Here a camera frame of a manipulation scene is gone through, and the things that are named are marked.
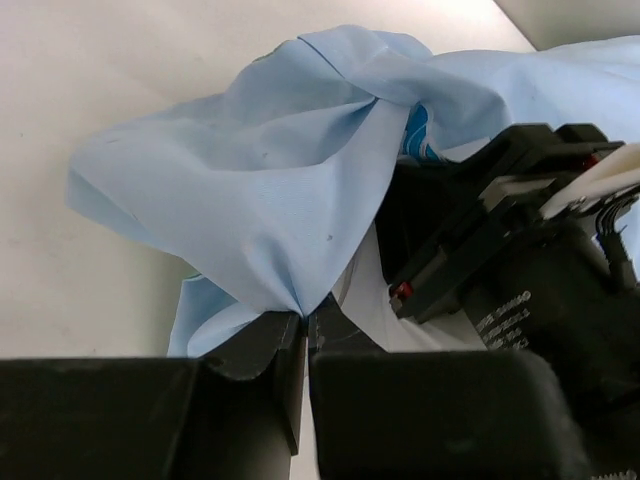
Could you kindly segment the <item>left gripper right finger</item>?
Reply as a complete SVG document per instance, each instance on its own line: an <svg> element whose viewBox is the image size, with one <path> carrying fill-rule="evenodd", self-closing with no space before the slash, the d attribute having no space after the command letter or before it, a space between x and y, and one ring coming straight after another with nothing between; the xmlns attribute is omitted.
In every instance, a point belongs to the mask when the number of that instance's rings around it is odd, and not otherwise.
<svg viewBox="0 0 640 480"><path fill-rule="evenodd" d="M310 399L322 479L385 479L385 352L328 296L308 318Z"/></svg>

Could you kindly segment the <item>white pillow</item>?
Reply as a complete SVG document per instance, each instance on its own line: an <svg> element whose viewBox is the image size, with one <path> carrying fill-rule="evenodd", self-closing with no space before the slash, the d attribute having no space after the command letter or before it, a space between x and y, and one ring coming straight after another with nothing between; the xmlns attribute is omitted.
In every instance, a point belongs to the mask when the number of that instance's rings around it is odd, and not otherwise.
<svg viewBox="0 0 640 480"><path fill-rule="evenodd" d="M342 312L388 352L482 350L466 314L441 315L424 324L399 320L389 304L376 227L371 225L332 289Z"/></svg>

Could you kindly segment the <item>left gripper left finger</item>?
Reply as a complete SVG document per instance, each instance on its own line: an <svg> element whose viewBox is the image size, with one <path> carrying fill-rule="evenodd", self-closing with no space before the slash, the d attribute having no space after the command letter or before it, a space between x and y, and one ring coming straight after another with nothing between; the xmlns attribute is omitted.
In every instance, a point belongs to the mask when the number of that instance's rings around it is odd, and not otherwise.
<svg viewBox="0 0 640 480"><path fill-rule="evenodd" d="M302 321L259 316L202 358L199 479L287 479L298 454L305 363Z"/></svg>

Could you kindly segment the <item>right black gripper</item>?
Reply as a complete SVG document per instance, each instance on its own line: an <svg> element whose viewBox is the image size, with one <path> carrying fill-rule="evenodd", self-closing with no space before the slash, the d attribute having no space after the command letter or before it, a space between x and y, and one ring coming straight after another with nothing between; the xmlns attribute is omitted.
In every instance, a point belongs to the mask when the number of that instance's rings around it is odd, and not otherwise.
<svg viewBox="0 0 640 480"><path fill-rule="evenodd" d="M639 185L540 213L624 145L591 124L521 124L459 163L399 164L375 219L396 316L462 311L488 349L543 357L569 398L637 399L639 282L616 221Z"/></svg>

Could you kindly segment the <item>light blue pillowcase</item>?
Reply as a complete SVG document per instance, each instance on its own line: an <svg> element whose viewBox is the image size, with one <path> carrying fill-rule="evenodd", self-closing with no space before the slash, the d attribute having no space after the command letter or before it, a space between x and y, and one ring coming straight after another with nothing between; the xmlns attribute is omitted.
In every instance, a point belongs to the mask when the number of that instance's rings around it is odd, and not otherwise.
<svg viewBox="0 0 640 480"><path fill-rule="evenodd" d="M267 311L308 315L354 256L412 108L460 161L515 123L639 139L639 40L435 55L357 26L302 35L223 93L115 126L71 157L81 215L189 263L168 352L198 357Z"/></svg>

